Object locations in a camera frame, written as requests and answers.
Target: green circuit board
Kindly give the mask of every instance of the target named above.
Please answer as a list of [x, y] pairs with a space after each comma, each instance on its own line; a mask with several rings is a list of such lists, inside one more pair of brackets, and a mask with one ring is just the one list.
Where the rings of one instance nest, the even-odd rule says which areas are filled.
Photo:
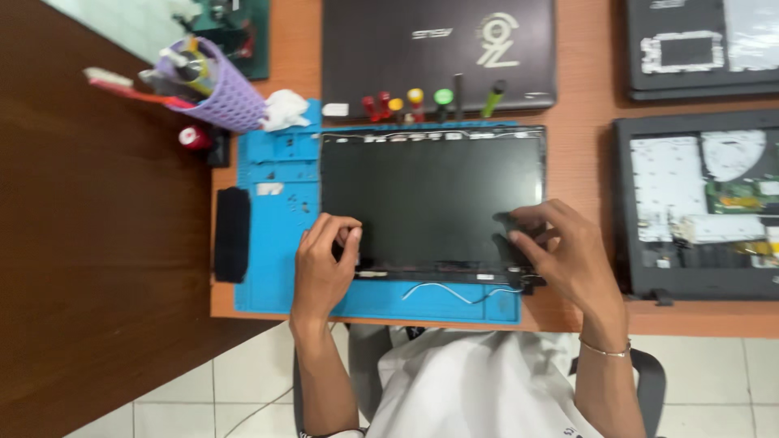
[[706, 196], [712, 214], [755, 214], [779, 210], [779, 177], [708, 182]]

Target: wooden desk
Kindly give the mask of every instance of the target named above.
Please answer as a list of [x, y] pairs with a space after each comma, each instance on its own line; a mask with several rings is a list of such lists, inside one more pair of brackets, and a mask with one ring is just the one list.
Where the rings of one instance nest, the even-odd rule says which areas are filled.
[[[615, 118], [779, 108], [779, 97], [743, 97], [738, 101], [635, 104], [628, 101], [624, 0], [560, 1], [557, 8], [558, 104], [541, 113], [502, 114], [524, 124], [548, 127], [548, 194], [599, 223], [611, 246], [611, 183], [609, 154]], [[270, 77], [256, 83], [267, 96], [291, 88], [303, 97], [320, 97], [319, 0], [273, 2], [270, 30]], [[216, 191], [235, 184], [235, 168], [213, 171]], [[233, 309], [231, 284], [213, 283], [211, 316], [283, 319], [284, 316], [242, 313]], [[779, 337], [779, 302], [677, 302], [656, 307], [631, 302], [631, 333], [695, 336]], [[360, 319], [339, 319], [365, 322]], [[396, 323], [396, 320], [369, 320]], [[409, 323], [424, 325], [421, 322]], [[548, 288], [526, 297], [522, 323], [431, 325], [533, 331], [578, 331], [581, 315]]]

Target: black chair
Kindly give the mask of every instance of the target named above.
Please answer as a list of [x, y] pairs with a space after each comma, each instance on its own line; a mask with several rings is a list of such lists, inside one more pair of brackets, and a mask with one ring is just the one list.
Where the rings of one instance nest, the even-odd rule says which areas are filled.
[[[379, 370], [376, 364], [379, 359], [392, 348], [390, 332], [387, 326], [352, 324], [349, 330], [349, 376], [360, 411], [369, 420], [379, 408], [382, 399], [382, 385], [379, 380]], [[638, 402], [643, 416], [643, 425], [647, 437], [657, 436], [660, 416], [663, 412], [665, 399], [665, 371], [660, 362], [649, 353], [631, 350], [630, 358], [633, 368], [638, 371], [639, 379], [636, 387]], [[570, 375], [576, 374], [579, 358], [571, 363]], [[300, 387], [297, 353], [293, 368], [294, 420], [298, 435], [303, 431], [303, 393]]]

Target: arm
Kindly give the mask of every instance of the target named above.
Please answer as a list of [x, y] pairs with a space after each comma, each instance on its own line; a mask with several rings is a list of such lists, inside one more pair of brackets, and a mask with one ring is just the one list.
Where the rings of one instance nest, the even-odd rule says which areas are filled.
[[[599, 351], [619, 353], [628, 343], [627, 312], [608, 264], [601, 231], [559, 200], [521, 207], [520, 223], [553, 228], [536, 239], [511, 231], [511, 241], [558, 293], [584, 314], [581, 339]], [[539, 245], [559, 239], [547, 251]], [[576, 376], [576, 407], [605, 438], [644, 438], [630, 355], [607, 356], [582, 345]]]
[[[362, 235], [350, 217], [320, 214], [304, 231], [295, 255], [294, 300], [290, 328], [298, 353], [303, 393], [303, 426], [309, 435], [329, 435], [359, 427], [357, 401], [340, 360], [327, 317], [354, 277]], [[344, 246], [340, 262], [333, 241]]]

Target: purple mesh pen holder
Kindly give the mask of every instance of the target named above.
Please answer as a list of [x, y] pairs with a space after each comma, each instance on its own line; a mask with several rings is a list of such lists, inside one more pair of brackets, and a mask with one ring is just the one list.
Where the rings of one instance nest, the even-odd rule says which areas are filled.
[[[259, 128], [259, 118], [265, 113], [265, 99], [235, 68], [219, 48], [206, 38], [198, 38], [200, 50], [217, 60], [218, 76], [213, 93], [194, 108], [178, 108], [166, 105], [173, 111], [191, 115], [208, 123], [235, 132]], [[184, 41], [177, 41], [171, 49], [178, 49]], [[155, 69], [170, 74], [173, 66], [167, 58], [157, 61]]]

